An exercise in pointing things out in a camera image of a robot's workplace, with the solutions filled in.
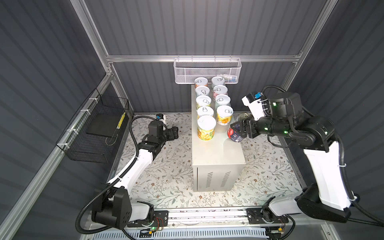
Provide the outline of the dark olive can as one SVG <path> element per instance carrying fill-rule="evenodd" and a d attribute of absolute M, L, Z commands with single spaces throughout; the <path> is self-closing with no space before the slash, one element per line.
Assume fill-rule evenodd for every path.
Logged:
<path fill-rule="evenodd" d="M 235 117 L 234 123 L 230 125 L 230 128 L 227 131 L 229 139 L 236 143 L 241 142 L 246 137 L 246 135 L 241 133 L 241 126 L 239 121 L 252 116 L 253 115 L 250 113 L 240 113 L 237 117 Z"/>

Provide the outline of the white label can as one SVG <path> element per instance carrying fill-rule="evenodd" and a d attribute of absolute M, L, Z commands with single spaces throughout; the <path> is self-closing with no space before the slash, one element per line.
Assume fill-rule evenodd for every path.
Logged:
<path fill-rule="evenodd" d="M 217 95 L 215 97 L 215 109 L 219 106 L 231 106 L 231 98 L 224 94 Z"/>

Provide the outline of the yellow label can back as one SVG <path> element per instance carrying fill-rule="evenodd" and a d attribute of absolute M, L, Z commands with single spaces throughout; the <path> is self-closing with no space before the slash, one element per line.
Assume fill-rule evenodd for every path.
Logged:
<path fill-rule="evenodd" d="M 213 139 L 216 128 L 216 120 L 211 116 L 202 116 L 198 119 L 198 137 L 202 141 Z"/>

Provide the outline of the pink label can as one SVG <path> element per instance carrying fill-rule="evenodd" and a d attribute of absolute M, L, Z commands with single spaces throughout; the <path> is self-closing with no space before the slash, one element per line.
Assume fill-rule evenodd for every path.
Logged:
<path fill-rule="evenodd" d="M 218 95 L 227 95 L 228 88 L 225 85 L 216 85 L 213 88 L 213 98 L 215 99 Z"/>

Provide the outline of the yellow green label can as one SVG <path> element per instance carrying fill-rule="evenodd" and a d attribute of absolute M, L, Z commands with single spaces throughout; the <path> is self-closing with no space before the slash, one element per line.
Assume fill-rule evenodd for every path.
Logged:
<path fill-rule="evenodd" d="M 212 99 L 209 96 L 198 96 L 196 97 L 196 110 L 200 107 L 210 107 Z"/>

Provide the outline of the teal label can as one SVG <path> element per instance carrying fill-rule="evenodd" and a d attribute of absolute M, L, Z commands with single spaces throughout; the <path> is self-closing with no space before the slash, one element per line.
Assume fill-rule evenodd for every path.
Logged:
<path fill-rule="evenodd" d="M 226 80 L 223 77 L 216 76 L 211 79 L 211 87 L 212 89 L 217 85 L 224 86 L 226 84 Z"/>

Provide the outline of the light blue label can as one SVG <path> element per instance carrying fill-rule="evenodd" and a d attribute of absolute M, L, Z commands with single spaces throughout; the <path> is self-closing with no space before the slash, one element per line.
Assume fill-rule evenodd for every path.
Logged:
<path fill-rule="evenodd" d="M 210 94 L 210 88 L 207 86 L 198 86 L 195 88 L 196 97 L 208 96 Z"/>

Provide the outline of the orange label can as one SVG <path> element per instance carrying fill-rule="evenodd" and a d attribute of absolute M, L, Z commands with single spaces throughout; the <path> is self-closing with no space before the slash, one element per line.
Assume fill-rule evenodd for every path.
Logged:
<path fill-rule="evenodd" d="M 198 77 L 194 80 L 195 88 L 201 87 L 201 86 L 208 86 L 208 79 L 204 77 Z"/>

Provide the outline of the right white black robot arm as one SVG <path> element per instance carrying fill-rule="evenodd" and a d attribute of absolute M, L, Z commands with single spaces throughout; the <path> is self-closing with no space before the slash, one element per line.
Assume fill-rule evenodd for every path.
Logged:
<path fill-rule="evenodd" d="M 279 89 L 273 98 L 252 92 L 242 99 L 251 116 L 231 125 L 240 138 L 260 135 L 290 139 L 308 158 L 316 182 L 285 197 L 269 198 L 261 216 L 267 223 L 281 216 L 305 214 L 311 218 L 346 223 L 352 220 L 351 207 L 367 217 L 365 224 L 382 227 L 384 221 L 359 204 L 347 178 L 345 147 L 334 123 L 310 113 L 297 93 Z"/>

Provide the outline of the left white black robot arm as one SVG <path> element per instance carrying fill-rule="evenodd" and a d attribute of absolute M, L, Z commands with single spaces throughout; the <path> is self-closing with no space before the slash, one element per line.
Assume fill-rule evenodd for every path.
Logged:
<path fill-rule="evenodd" d="M 111 228 L 124 231 L 131 222 L 149 226 L 154 221 L 154 206 L 146 202 L 132 203 L 130 193 L 135 182 L 152 164 L 165 143 L 178 139 L 179 129 L 168 128 L 164 114 L 157 114 L 150 119 L 149 132 L 142 141 L 138 143 L 136 138 L 132 138 L 135 155 L 129 163 L 114 178 L 102 185 L 94 198 L 80 210 L 75 220 L 78 233 L 92 235 Z M 82 217 L 88 208 L 92 208 L 92 221 L 102 224 L 103 227 L 86 230 L 81 226 Z"/>

